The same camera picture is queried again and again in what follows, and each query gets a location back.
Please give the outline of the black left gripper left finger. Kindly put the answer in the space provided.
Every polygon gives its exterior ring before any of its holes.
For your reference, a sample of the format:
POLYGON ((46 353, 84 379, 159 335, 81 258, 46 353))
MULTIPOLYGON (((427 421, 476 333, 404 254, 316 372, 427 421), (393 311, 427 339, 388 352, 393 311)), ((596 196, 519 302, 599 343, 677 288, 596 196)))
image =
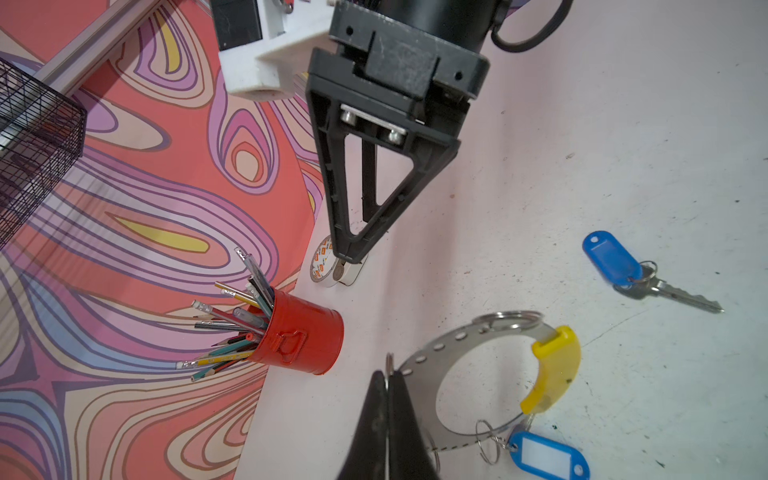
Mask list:
POLYGON ((382 371, 372 374, 361 414, 338 480, 382 480, 386 476, 388 393, 382 371))

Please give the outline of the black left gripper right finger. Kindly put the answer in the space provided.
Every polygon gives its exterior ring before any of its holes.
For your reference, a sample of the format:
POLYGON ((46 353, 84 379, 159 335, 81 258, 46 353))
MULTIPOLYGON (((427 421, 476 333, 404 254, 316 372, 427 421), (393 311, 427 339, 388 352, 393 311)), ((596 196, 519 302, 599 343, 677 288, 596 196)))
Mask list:
POLYGON ((438 480, 439 475, 429 459, 400 371, 394 371, 388 378, 388 401, 389 478, 438 480))

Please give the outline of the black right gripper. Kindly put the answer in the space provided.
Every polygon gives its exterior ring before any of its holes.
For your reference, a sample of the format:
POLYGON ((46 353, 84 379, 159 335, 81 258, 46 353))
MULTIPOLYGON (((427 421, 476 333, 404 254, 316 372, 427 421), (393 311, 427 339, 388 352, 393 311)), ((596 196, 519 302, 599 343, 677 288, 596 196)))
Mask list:
POLYGON ((458 135, 490 69, 480 50, 507 1, 342 1, 330 50, 316 48, 306 97, 327 195, 335 255, 359 263, 456 157, 458 135), (345 140, 362 143, 365 226, 352 231, 345 140), (411 170, 377 198, 377 151, 411 170))

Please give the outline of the blue key tag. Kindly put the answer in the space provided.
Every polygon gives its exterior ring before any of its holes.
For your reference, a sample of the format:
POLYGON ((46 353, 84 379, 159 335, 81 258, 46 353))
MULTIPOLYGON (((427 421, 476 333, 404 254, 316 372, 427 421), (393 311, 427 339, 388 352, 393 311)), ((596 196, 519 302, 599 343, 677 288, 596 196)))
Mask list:
POLYGON ((589 480, 591 469, 577 449, 543 436, 519 431, 507 442, 510 457, 524 472, 549 480, 589 480))

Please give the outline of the silver metal keyring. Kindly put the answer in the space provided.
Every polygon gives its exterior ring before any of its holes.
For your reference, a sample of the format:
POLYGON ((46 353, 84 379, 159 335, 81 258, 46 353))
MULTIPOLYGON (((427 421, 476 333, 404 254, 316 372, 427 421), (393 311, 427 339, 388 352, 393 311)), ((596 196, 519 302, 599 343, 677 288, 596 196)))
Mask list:
POLYGON ((481 315, 440 334, 397 368, 429 454, 477 447, 490 460, 575 381, 580 341, 530 310, 481 315))

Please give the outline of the blue headed key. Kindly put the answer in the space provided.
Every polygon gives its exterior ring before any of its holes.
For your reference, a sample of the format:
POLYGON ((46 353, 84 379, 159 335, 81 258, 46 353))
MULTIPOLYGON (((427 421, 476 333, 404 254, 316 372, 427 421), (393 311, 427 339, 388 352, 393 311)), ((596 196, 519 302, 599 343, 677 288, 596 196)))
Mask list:
POLYGON ((724 312, 722 306, 702 295, 693 295, 662 280, 658 265, 652 260, 638 261, 607 231, 588 234, 582 250, 612 288, 631 299, 649 296, 666 298, 713 314, 724 312))

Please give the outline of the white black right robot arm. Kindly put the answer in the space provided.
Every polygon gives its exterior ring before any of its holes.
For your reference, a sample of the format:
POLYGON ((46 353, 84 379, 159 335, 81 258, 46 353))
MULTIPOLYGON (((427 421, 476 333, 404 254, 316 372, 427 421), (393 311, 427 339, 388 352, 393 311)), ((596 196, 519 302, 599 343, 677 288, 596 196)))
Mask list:
POLYGON ((358 264, 457 155, 459 134, 489 61, 541 44, 563 23, 563 1, 533 36, 500 37, 508 1, 342 1, 335 51, 312 52, 306 99, 335 255, 358 264))

